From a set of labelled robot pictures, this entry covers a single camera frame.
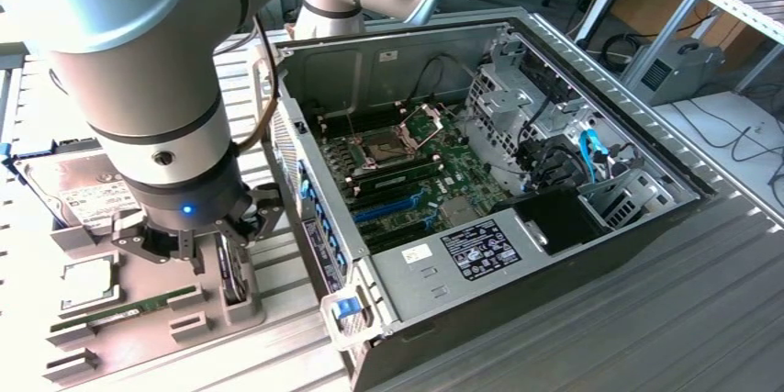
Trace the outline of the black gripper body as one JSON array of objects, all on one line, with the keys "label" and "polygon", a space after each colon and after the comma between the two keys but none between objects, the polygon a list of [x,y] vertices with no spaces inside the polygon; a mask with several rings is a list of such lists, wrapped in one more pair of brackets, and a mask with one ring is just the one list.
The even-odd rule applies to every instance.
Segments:
[{"label": "black gripper body", "polygon": [[199,176],[171,185],[150,185],[126,178],[147,227],[162,234],[206,230],[226,218],[239,219],[252,202],[238,160],[227,152]]}]

